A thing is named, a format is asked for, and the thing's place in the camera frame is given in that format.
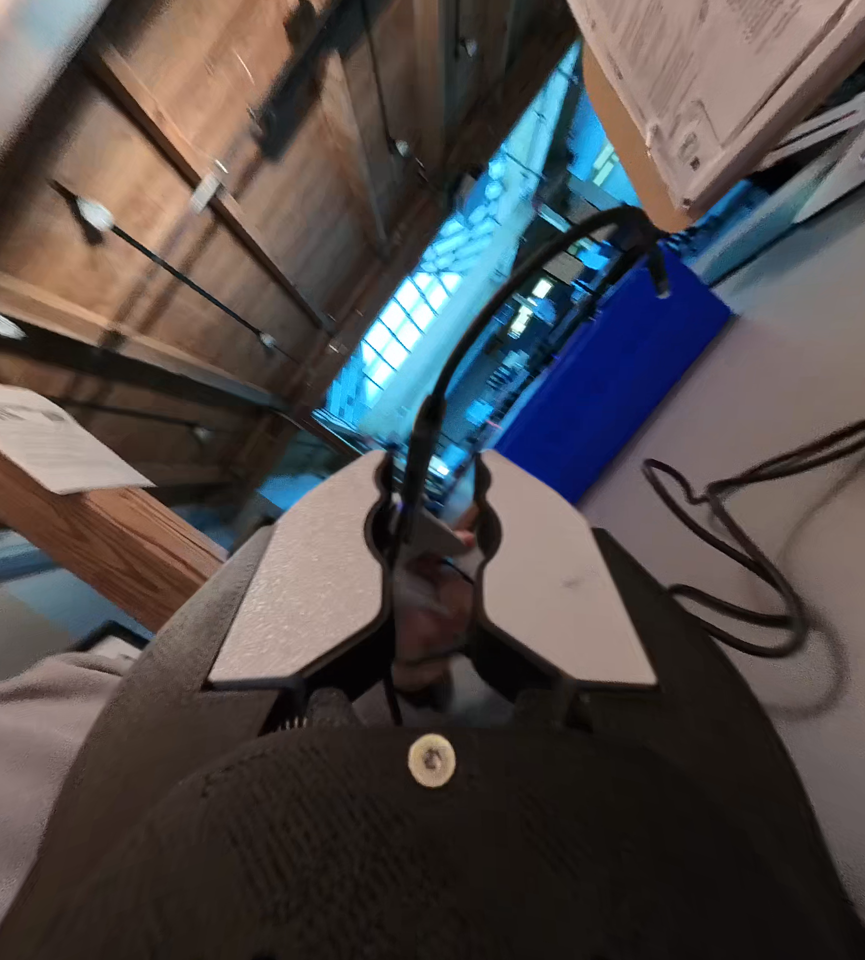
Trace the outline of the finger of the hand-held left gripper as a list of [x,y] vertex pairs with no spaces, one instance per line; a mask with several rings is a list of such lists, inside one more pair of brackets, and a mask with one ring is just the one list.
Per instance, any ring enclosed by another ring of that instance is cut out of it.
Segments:
[[438,517],[418,515],[411,529],[411,555],[462,557],[472,549],[468,532],[458,532]]

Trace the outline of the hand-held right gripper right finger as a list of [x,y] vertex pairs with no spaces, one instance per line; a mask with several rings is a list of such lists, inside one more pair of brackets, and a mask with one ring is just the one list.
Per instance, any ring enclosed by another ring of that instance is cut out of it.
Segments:
[[476,458],[472,654],[496,690],[655,690],[658,678],[583,515],[495,450]]

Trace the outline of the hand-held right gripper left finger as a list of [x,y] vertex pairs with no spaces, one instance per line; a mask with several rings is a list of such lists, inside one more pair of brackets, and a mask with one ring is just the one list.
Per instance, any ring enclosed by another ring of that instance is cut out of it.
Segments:
[[215,690],[285,689],[312,678],[387,613],[371,522],[389,501],[374,450],[307,492],[271,536],[210,673]]

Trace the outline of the blue plastic bin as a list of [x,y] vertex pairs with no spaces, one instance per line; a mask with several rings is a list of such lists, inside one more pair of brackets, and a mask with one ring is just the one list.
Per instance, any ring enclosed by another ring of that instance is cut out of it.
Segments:
[[732,313],[662,246],[668,293],[645,263],[607,294],[510,414],[491,448],[573,505],[730,324]]

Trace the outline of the grey desk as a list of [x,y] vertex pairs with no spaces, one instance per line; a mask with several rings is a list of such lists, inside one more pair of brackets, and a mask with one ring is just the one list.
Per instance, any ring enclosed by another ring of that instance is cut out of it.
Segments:
[[[656,458],[700,489],[865,418],[865,186],[717,287],[737,318],[581,509],[660,582],[760,610],[775,595],[688,533],[650,490]],[[730,501],[808,602],[817,629],[788,659],[729,651],[786,743],[865,920],[865,469],[853,462]]]

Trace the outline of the person's left hand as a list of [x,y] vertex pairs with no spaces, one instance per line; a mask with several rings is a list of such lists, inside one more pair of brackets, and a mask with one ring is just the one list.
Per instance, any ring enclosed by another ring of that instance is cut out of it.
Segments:
[[473,582],[443,558],[426,554],[397,571],[392,681],[398,692],[421,695],[450,683],[473,600]]

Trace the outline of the white paper notice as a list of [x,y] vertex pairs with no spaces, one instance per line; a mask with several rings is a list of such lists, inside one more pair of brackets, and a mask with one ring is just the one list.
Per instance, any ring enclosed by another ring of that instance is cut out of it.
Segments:
[[24,388],[0,385],[0,454],[55,495],[154,487],[63,408]]

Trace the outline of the document stand with instruction sheets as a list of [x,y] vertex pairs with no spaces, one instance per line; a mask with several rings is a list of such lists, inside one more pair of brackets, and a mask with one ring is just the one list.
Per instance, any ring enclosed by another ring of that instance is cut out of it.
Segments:
[[703,282],[865,185],[865,1],[569,8],[639,205]]

